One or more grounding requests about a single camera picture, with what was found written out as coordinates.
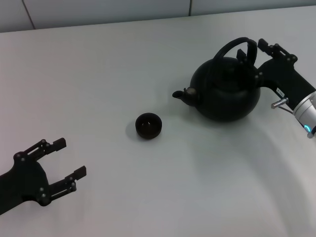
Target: small black bowl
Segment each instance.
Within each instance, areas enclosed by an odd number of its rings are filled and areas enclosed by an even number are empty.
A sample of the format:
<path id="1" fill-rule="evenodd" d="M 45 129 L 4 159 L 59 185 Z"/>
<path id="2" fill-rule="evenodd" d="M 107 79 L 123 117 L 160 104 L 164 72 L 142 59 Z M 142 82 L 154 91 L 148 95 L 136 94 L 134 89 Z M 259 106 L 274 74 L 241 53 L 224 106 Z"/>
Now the small black bowl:
<path id="1" fill-rule="evenodd" d="M 145 113 L 135 122 L 136 131 L 144 139 L 153 139 L 161 132 L 162 122 L 158 115 Z"/>

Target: white tabletop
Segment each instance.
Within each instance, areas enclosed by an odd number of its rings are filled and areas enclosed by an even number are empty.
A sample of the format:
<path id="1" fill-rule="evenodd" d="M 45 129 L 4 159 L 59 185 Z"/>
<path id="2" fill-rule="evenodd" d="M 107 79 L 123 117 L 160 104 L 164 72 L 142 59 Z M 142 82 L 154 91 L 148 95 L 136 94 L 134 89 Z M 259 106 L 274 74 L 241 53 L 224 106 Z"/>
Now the white tabletop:
<path id="1" fill-rule="evenodd" d="M 87 167 L 75 193 L 3 214 L 1 236 L 314 237 L 316 141 L 278 97 L 220 125 L 171 94 L 238 37 L 279 43 L 316 85 L 315 22 L 301 7 L 0 34 L 0 174 L 42 138 L 68 144 L 40 160 L 50 183 Z M 151 141 L 144 112 L 162 119 Z"/>

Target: kettle handle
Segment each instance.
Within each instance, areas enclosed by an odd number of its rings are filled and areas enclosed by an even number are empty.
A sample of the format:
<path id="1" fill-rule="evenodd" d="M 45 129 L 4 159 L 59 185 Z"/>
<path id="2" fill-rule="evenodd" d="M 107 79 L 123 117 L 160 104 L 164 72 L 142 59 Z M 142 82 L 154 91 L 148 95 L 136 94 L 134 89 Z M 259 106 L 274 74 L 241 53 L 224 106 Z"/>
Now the kettle handle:
<path id="1" fill-rule="evenodd" d="M 213 58 L 213 64 L 212 66 L 209 68 L 209 79 L 213 78 L 213 79 L 217 79 L 220 78 L 223 70 L 221 67 L 221 61 L 224 58 L 225 54 L 228 53 L 232 48 L 236 47 L 237 45 L 241 44 L 241 43 L 248 43 L 248 50 L 247 50 L 247 59 L 249 60 L 249 62 L 254 65 L 256 58 L 257 58 L 257 43 L 255 41 L 253 41 L 252 39 L 249 39 L 247 37 L 241 37 L 238 39 L 235 39 L 231 42 L 229 42 L 228 44 L 226 44 L 224 47 L 222 47 L 218 53 L 214 56 Z"/>

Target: robotic arm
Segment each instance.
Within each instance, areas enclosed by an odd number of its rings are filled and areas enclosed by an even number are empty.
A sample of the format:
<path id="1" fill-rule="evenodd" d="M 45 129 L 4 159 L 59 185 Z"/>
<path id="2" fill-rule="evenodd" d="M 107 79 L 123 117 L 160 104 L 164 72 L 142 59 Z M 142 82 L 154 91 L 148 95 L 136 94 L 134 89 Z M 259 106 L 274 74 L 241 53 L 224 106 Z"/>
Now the robotic arm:
<path id="1" fill-rule="evenodd" d="M 23 152 L 14 155 L 10 171 L 0 176 L 0 215 L 25 201 L 36 201 L 41 206 L 77 190 L 75 180 L 86 176 L 85 166 L 65 179 L 49 185 L 46 173 L 38 160 L 66 147 L 61 138 L 53 144 L 41 140 Z"/>
<path id="2" fill-rule="evenodd" d="M 251 87 L 273 90 L 280 100 L 271 104 L 271 108 L 286 104 L 307 131 L 307 137 L 313 138 L 316 133 L 316 89 L 294 70 L 297 57 L 278 44 L 268 45 L 264 39 L 259 40 L 258 48 L 272 57 L 258 69 L 247 60 L 241 49 L 237 53 L 242 69 L 251 79 L 247 83 Z"/>

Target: kettle spout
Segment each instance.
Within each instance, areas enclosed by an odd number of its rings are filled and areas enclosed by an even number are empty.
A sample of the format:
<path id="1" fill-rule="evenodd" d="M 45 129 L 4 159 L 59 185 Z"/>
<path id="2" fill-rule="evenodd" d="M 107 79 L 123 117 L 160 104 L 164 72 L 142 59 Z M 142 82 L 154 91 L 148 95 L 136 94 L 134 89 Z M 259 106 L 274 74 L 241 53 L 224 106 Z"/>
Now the kettle spout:
<path id="1" fill-rule="evenodd" d="M 189 106 L 198 105 L 198 92 L 193 87 L 188 87 L 188 89 L 184 88 L 184 91 L 175 91 L 172 97 L 182 100 Z"/>

